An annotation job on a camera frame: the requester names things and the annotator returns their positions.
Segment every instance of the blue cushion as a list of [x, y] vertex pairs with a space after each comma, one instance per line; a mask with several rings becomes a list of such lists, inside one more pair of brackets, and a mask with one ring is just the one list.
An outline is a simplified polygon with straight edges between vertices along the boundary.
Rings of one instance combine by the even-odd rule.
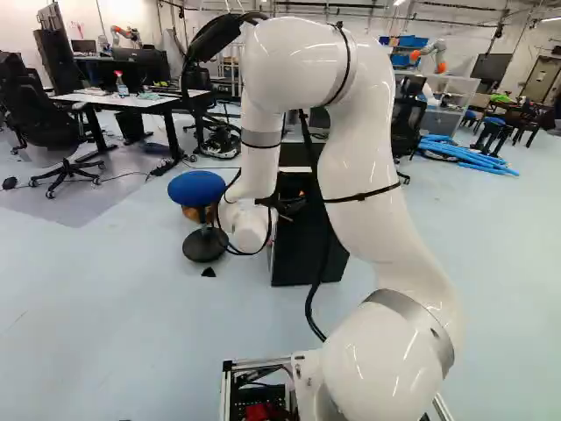
[[222, 177], [210, 171], [189, 171], [178, 175], [167, 185], [170, 199], [192, 208], [218, 202], [225, 190], [226, 183]]
[[497, 118], [497, 117], [485, 117], [483, 118], [483, 121], [485, 123], [490, 123], [492, 125], [505, 125], [505, 120], [503, 120], [502, 118]]

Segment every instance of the red component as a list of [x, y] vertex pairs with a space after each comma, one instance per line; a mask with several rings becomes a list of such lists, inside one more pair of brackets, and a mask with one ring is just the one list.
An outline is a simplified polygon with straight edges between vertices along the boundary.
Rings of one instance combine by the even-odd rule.
[[263, 403], [245, 407], [245, 419], [247, 421], [266, 421], [269, 419], [267, 413]]

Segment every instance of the blue stool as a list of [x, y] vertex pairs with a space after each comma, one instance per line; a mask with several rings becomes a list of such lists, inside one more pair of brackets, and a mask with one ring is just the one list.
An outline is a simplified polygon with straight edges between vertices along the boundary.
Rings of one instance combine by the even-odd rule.
[[183, 254], [197, 263], [208, 263], [218, 259], [226, 251], [228, 236], [219, 228], [209, 226], [206, 208], [217, 205], [226, 190], [220, 175], [209, 171], [190, 171], [175, 177], [167, 185], [170, 199], [198, 210], [204, 227], [191, 232], [183, 241]]
[[[478, 149], [482, 151], [485, 148], [488, 151], [493, 142], [501, 134], [503, 127], [507, 125], [505, 123], [505, 120], [497, 117], [485, 117], [483, 118], [483, 123], [485, 124], [485, 128], [483, 129], [483, 132], [481, 132], [481, 135], [477, 139], [477, 142], [470, 145], [471, 149]], [[490, 138], [485, 145], [485, 140], [488, 137]]]
[[465, 112], [464, 118], [460, 125], [467, 125], [468, 127], [472, 127], [474, 123], [477, 122], [477, 113], [472, 110], [468, 110]]

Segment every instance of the green object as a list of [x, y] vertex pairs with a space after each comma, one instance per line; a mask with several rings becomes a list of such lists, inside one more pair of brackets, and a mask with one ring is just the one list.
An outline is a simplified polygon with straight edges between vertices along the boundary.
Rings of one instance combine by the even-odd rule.
[[511, 99], [508, 95], [505, 94], [493, 94], [490, 96], [491, 101], [495, 101], [497, 103], [514, 103], [515, 100]]
[[154, 94], [152, 92], [142, 92], [142, 93], [138, 94], [138, 98], [139, 99], [151, 99], [153, 101], [158, 101], [159, 99], [161, 99], [161, 96], [159, 96], [158, 94]]

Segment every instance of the black stool base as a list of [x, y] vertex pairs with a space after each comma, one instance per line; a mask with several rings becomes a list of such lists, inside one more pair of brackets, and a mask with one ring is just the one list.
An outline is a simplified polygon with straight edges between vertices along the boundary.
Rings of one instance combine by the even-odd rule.
[[201, 228], [191, 232], [183, 241], [183, 254], [197, 263], [217, 260], [226, 251], [228, 235], [218, 228]]

